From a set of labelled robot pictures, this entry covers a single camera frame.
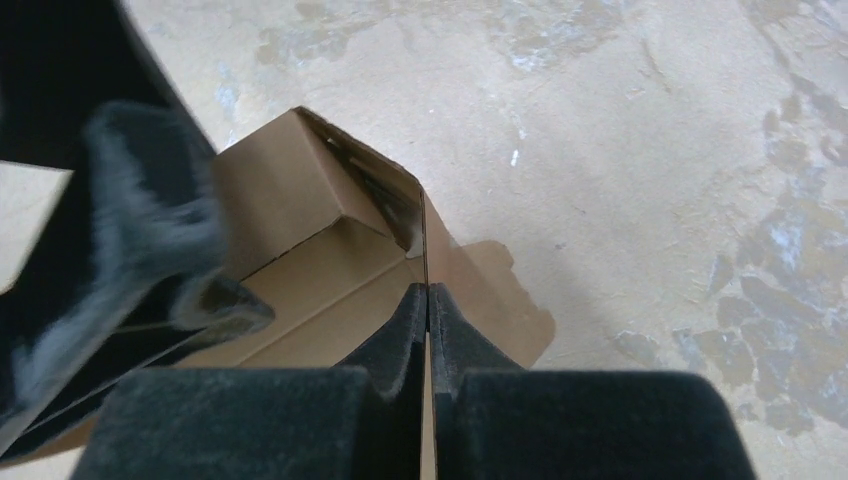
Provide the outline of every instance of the black foam padding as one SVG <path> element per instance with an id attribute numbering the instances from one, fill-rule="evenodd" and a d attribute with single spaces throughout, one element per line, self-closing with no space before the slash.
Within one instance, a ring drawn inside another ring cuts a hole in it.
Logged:
<path id="1" fill-rule="evenodd" d="M 426 326 L 427 288 L 412 284 L 392 318 L 338 364 L 368 370 L 383 398 L 381 418 L 369 420 L 386 423 L 382 438 L 362 441 L 384 445 L 381 449 L 389 456 L 384 478 L 420 477 Z"/>
<path id="2" fill-rule="evenodd" d="M 356 439 L 379 403 L 356 367 L 141 371 L 110 396 L 71 478 L 354 478 L 374 459 Z"/>
<path id="3" fill-rule="evenodd" d="M 440 478 L 461 478 L 454 404 L 466 373 L 523 369 L 468 323 L 444 284 L 430 285 L 427 300 L 437 471 Z"/>
<path id="4" fill-rule="evenodd" d="M 450 478 L 755 478 L 724 402 L 694 375 L 471 372 L 455 418 Z"/>
<path id="5" fill-rule="evenodd" d="M 133 374 L 73 478 L 417 479 L 426 312 L 426 287 L 410 285 L 329 369 Z"/>
<path id="6" fill-rule="evenodd" d="M 196 343 L 202 333 L 175 331 L 167 327 L 145 332 L 114 334 L 78 372 L 61 394 L 3 454 L 14 459 L 62 437 L 70 429 L 91 418 L 112 392 L 115 384 L 135 370 L 174 365 L 192 353 L 219 342 Z M 109 376 L 100 367 L 115 372 Z"/>

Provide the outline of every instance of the cardboard flap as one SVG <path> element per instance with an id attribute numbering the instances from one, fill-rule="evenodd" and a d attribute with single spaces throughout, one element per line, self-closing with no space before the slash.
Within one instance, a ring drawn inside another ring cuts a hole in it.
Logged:
<path id="1" fill-rule="evenodd" d="M 331 145 L 323 141 L 308 125 L 304 125 L 304 129 L 308 130 L 304 139 L 312 148 L 315 161 L 324 173 L 342 214 L 391 238 L 391 229 L 366 193 L 364 180 L 359 178 L 358 172 L 346 168 L 344 158 L 338 158 L 339 152 L 332 151 Z"/>
<path id="2" fill-rule="evenodd" d="M 216 157 L 212 173 L 230 233 L 229 275 L 247 277 L 350 214 L 342 203 L 356 201 L 355 186 L 328 173 L 327 155 L 288 112 Z"/>
<path id="3" fill-rule="evenodd" d="M 427 194 L 424 203 L 424 276 L 427 283 L 450 283 L 451 236 Z"/>
<path id="4" fill-rule="evenodd" d="M 293 334 L 303 324 L 398 266 L 403 266 L 412 278 L 403 252 L 390 238 L 376 234 L 360 222 L 343 218 L 242 282 L 274 309 L 277 318 L 271 325 L 253 335 L 197 352 L 182 365 L 234 366 L 269 348 L 282 358 L 285 352 L 273 347 L 282 337 Z M 396 305 L 400 299 L 382 293 L 389 305 Z M 346 312 L 335 319 L 353 313 Z"/>
<path id="5" fill-rule="evenodd" d="M 388 223 L 395 241 L 404 250 L 415 248 L 421 237 L 421 184 L 406 169 L 373 148 L 353 138 L 315 112 L 298 107 L 295 111 L 321 137 L 347 170 L 355 170 L 372 202 Z"/>
<path id="6" fill-rule="evenodd" d="M 0 294 L 20 276 L 71 175 L 0 160 Z"/>

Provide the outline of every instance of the fuzzy black fabric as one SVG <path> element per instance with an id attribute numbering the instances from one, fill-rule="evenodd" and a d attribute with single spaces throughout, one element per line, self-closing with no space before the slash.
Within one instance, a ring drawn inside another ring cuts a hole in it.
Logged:
<path id="1" fill-rule="evenodd" d="M 444 285 L 411 286 L 336 367 L 133 375 L 72 478 L 417 479 L 425 324 L 440 479 L 754 478 L 706 380 L 525 371 L 465 321 Z"/>
<path id="2" fill-rule="evenodd" d="M 210 159 L 180 116 L 110 102 L 82 140 L 87 175 L 74 174 L 0 296 L 0 449 L 27 436 L 9 455 L 84 419 L 97 407 L 91 397 L 128 371 L 256 331 L 273 315 L 218 277 L 226 242 Z"/>

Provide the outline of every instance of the concrete floor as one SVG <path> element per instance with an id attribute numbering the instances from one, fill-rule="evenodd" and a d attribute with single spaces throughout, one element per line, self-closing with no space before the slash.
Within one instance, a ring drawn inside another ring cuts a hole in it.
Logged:
<path id="1" fill-rule="evenodd" d="M 126 3 L 217 147 L 308 105 L 505 244 L 537 367 L 700 372 L 762 478 L 848 478 L 848 1 Z"/>

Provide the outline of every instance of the open cardboard box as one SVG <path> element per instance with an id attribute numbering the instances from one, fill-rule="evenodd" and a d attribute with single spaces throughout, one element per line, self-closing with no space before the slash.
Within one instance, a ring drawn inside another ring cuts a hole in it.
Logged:
<path id="1" fill-rule="evenodd" d="M 180 367 L 331 366 L 413 282 L 445 283 L 469 322 L 523 366 L 553 339 L 553 319 L 517 283 L 502 245 L 455 246 L 415 177 L 304 107 L 222 152 L 213 173 L 231 233 L 226 272 L 276 320 Z M 425 477 L 431 413 L 425 406 Z M 29 458 L 84 444 L 91 424 Z"/>

